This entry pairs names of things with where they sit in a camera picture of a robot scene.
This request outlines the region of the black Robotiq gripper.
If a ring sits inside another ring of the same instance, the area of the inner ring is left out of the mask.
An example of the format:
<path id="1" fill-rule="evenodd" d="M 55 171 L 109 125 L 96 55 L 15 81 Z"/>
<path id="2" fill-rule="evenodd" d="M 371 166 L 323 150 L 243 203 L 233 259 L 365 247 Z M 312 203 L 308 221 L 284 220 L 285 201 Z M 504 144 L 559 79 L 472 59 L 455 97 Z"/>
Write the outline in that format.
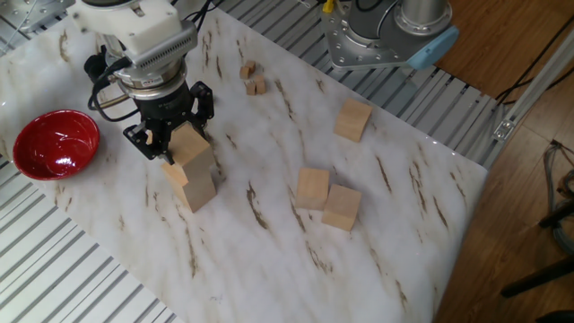
<path id="1" fill-rule="evenodd" d="M 197 100 L 197 112 L 192 108 Z M 174 92 L 153 100 L 134 99 L 141 114 L 141 124 L 130 126 L 124 136 L 148 159 L 161 158 L 173 164 L 169 143 L 172 129 L 184 122 L 191 123 L 200 135 L 204 135 L 207 121 L 214 116 L 213 91 L 198 81 L 189 90 L 182 83 Z"/>

